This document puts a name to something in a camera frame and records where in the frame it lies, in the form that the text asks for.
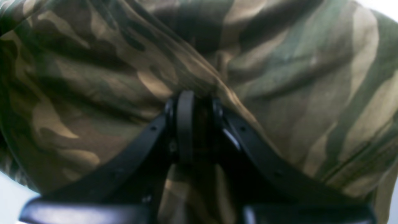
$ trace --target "green camouflage pattern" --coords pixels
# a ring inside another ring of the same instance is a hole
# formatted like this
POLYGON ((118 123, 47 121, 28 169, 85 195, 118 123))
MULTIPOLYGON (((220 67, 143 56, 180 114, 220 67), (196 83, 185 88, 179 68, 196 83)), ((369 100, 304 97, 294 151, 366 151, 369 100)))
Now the green camouflage pattern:
MULTIPOLYGON (((189 89, 387 222, 398 25, 382 14, 348 0, 0 0, 0 26, 0 164, 22 184, 80 179, 189 89)), ((175 165, 158 219, 231 224, 227 188, 218 166, 175 165)))

